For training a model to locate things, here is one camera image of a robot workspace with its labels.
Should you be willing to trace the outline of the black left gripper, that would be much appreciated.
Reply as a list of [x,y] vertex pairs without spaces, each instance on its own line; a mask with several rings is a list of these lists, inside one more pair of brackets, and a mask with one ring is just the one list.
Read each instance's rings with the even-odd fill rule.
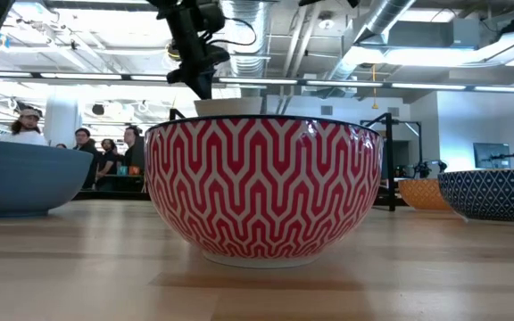
[[202,100],[212,99],[215,66],[229,60],[225,49],[210,44],[212,35],[225,27],[219,0],[147,0],[166,20],[181,60],[166,79],[184,83]]

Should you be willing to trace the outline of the red white patterned bowl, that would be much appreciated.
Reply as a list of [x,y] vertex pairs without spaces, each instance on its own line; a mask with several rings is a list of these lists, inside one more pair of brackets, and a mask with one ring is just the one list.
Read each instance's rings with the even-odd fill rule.
[[161,218],[216,263],[313,262],[377,198],[383,138],[352,123],[281,115],[177,119],[145,135]]

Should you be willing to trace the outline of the teal matte bowl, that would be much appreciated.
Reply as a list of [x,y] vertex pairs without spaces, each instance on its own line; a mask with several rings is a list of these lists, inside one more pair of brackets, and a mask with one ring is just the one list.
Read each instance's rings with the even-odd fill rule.
[[71,201],[92,160],[88,152],[0,142],[0,218],[41,217]]

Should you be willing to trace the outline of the navy white patterned bowl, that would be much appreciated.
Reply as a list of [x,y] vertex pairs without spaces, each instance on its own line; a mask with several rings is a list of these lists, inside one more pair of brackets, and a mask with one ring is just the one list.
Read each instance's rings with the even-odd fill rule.
[[514,223],[514,169],[441,173],[444,201],[466,219]]

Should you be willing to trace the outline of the long ceiling light bar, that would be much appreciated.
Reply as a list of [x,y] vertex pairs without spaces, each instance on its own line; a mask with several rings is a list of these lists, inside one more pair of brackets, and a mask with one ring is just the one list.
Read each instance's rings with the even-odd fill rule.
[[[132,74],[98,74],[98,73],[64,73],[64,72],[21,72],[0,71],[0,79],[35,80],[73,80],[90,82],[114,83],[167,83],[165,75],[132,75]],[[436,91],[466,91],[478,93],[514,94],[514,86],[491,85],[464,85],[464,84],[436,84],[436,83],[405,83],[383,81],[357,81],[357,80],[317,80],[307,78],[231,78],[217,77],[213,83],[256,85],[256,86],[326,86],[326,87],[355,87],[375,89],[409,89],[409,90],[436,90]]]

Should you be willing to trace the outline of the dark background desk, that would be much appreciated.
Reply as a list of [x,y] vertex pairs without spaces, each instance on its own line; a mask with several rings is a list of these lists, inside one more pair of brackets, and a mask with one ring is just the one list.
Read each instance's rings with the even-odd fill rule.
[[106,183],[92,190],[80,190],[73,201],[83,200],[122,200],[150,201],[146,191],[145,178],[140,175],[107,175]]

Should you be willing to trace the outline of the white column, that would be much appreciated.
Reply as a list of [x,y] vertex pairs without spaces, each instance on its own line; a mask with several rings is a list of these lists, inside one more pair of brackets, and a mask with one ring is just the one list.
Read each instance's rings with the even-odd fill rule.
[[66,95],[49,95],[46,99],[44,136],[51,146],[76,143],[75,131],[82,125],[79,100]]

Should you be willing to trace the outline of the person with cap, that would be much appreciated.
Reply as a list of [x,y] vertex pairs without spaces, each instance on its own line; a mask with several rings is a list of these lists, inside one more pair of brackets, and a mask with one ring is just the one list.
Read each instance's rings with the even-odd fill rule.
[[0,135],[0,142],[16,144],[48,145],[42,134],[38,122],[39,112],[33,108],[27,108],[20,112],[20,116],[11,125],[11,132]]

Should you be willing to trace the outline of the yellow patterned bowl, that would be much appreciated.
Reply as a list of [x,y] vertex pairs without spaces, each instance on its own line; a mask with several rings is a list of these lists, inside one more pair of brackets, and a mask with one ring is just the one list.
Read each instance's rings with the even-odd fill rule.
[[436,178],[405,179],[398,186],[402,199],[415,210],[451,210]]

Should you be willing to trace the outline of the black computer monitor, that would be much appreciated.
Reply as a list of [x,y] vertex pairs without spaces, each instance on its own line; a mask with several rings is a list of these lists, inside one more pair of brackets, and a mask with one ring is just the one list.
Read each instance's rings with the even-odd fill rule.
[[510,148],[507,144],[473,143],[477,169],[509,169]]

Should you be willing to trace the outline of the silver spiral air duct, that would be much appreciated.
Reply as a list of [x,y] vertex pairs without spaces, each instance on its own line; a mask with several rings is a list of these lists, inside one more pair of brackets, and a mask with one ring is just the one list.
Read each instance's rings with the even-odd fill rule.
[[231,76],[261,78],[264,75],[269,16],[272,4],[260,0],[221,0],[221,8],[229,18],[225,27]]

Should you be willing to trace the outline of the large silver air duct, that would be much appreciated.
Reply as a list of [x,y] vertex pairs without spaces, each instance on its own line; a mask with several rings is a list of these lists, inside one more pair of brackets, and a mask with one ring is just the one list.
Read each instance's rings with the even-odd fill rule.
[[348,23],[342,38],[342,56],[325,79],[346,80],[361,64],[369,63],[369,57],[380,56],[361,45],[386,45],[392,26],[416,1],[372,0],[368,12]]

